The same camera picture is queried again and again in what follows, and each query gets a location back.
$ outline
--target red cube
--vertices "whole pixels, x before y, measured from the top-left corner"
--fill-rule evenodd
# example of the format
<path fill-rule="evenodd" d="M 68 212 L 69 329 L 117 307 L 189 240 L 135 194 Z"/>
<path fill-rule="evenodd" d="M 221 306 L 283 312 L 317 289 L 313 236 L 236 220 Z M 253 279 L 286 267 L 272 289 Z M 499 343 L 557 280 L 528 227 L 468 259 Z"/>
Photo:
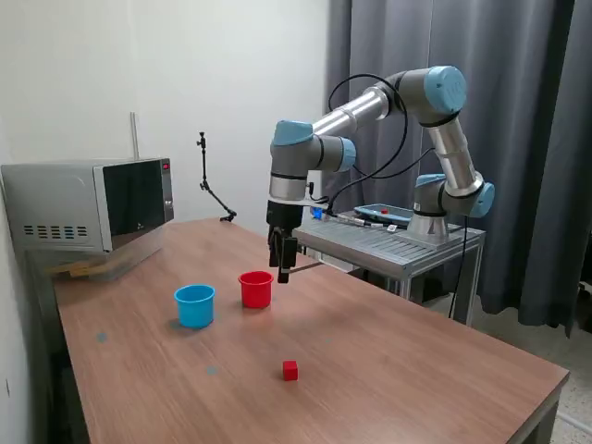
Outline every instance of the red cube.
<path fill-rule="evenodd" d="M 296 361 L 284 361 L 284 381 L 298 380 L 298 365 Z"/>

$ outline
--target blue cup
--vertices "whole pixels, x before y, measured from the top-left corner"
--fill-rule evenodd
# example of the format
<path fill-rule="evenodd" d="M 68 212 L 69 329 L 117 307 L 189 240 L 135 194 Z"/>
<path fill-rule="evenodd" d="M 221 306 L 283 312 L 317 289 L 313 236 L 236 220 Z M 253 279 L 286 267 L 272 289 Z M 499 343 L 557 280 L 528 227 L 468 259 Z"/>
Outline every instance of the blue cup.
<path fill-rule="evenodd" d="M 204 328 L 214 320 L 214 287 L 191 284 L 175 291 L 179 322 L 184 327 Z"/>

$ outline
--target microwave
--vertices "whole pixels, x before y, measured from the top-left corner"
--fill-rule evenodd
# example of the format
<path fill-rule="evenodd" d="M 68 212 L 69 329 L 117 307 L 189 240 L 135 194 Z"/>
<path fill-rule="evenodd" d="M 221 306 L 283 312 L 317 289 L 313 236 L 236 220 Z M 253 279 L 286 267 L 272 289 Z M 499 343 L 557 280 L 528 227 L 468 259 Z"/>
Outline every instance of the microwave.
<path fill-rule="evenodd" d="M 16 247 L 110 253 L 174 216 L 170 161 L 2 165 Z"/>

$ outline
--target gray curtain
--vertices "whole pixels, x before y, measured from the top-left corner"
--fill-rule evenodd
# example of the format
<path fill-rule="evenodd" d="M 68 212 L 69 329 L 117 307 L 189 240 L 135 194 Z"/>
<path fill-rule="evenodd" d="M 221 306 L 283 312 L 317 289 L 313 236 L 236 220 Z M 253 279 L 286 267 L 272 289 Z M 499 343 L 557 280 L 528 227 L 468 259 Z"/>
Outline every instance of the gray curtain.
<path fill-rule="evenodd" d="M 472 227 L 487 231 L 479 294 L 486 312 L 519 309 L 527 325 L 569 333 L 592 221 L 592 0 L 334 0 L 327 87 L 350 74 L 387 76 L 453 65 L 469 94 L 461 122 L 475 167 L 496 201 Z M 353 80 L 340 105 L 370 80 Z M 406 147 L 385 172 L 431 146 L 413 121 Z M 361 129 L 358 167 L 382 165 L 402 118 Z M 439 172 L 428 156 L 409 174 L 367 180 L 336 209 L 383 203 L 410 207 L 417 174 Z M 359 175 L 324 176 L 325 194 Z"/>

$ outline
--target red cup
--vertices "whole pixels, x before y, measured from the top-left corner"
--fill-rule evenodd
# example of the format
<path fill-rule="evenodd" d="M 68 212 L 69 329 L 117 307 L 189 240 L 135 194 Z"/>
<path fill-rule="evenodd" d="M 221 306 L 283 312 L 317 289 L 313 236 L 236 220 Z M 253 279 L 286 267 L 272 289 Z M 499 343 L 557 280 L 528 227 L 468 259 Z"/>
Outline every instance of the red cup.
<path fill-rule="evenodd" d="M 271 283 L 274 277 L 266 271 L 250 271 L 239 276 L 242 305 L 266 308 L 271 303 Z"/>

